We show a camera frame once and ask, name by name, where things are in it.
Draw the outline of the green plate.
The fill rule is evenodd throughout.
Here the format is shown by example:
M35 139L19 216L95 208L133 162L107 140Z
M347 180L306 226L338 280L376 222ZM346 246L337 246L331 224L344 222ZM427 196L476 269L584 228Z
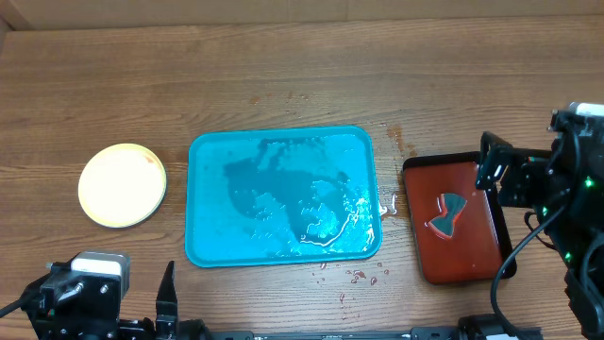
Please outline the green plate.
M114 144L85 165L77 194L83 212L92 221L122 229L150 217L166 190L167 173L155 153L139 144Z

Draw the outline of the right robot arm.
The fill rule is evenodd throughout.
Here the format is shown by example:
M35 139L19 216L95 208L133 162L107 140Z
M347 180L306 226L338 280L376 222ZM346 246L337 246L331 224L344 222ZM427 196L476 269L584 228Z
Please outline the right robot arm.
M496 324L510 337L530 339L502 313L497 289L518 253L544 233L566 266L569 307L587 339L603 336L603 117L593 110L555 110L550 150L517 148L490 131L480 139L476 186L502 206L525 208L539 224L495 274L490 301Z

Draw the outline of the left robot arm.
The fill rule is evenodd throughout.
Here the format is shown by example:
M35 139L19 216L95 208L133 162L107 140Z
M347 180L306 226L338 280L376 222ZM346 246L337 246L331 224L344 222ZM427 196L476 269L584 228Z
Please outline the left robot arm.
M74 270L53 263L48 274L32 281L17 300L40 339L208 339L199 319L178 316L175 263L169 262L156 298L156 317L120 317L127 291L127 269L118 274Z

